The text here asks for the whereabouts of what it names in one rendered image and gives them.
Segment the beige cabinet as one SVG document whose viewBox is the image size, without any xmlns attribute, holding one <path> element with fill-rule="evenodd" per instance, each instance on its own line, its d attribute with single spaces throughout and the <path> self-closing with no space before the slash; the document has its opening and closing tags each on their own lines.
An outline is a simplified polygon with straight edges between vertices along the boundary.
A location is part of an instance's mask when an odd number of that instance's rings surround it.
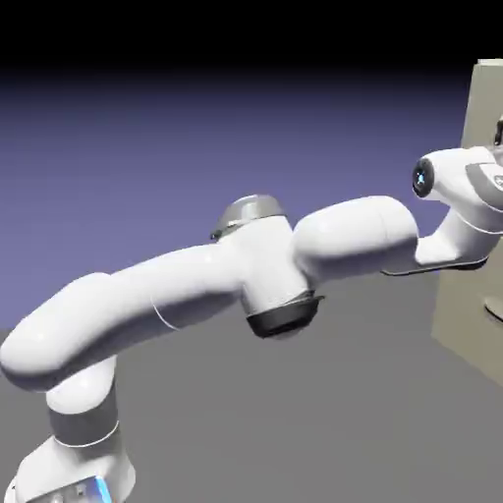
<svg viewBox="0 0 503 503">
<path fill-rule="evenodd" d="M 502 117 L 503 59 L 480 59 L 461 145 L 492 143 Z M 431 336 L 503 387 L 503 239 L 483 268 L 440 273 Z"/>
</svg>

